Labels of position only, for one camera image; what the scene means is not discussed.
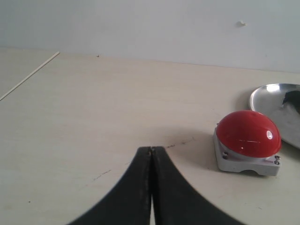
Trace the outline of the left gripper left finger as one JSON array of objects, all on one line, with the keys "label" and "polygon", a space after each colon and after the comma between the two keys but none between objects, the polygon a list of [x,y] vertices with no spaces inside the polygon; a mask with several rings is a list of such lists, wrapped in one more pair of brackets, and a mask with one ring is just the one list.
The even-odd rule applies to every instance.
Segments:
[{"label": "left gripper left finger", "polygon": [[71,225],[148,225],[151,214],[151,147],[138,148],[118,183]]}]

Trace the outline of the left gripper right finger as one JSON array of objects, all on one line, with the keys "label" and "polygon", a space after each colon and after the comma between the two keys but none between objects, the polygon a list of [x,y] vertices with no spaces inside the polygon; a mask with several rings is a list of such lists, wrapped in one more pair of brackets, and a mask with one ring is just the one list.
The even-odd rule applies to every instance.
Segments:
[{"label": "left gripper right finger", "polygon": [[151,148],[151,194],[157,225],[241,225],[199,194],[164,147]]}]

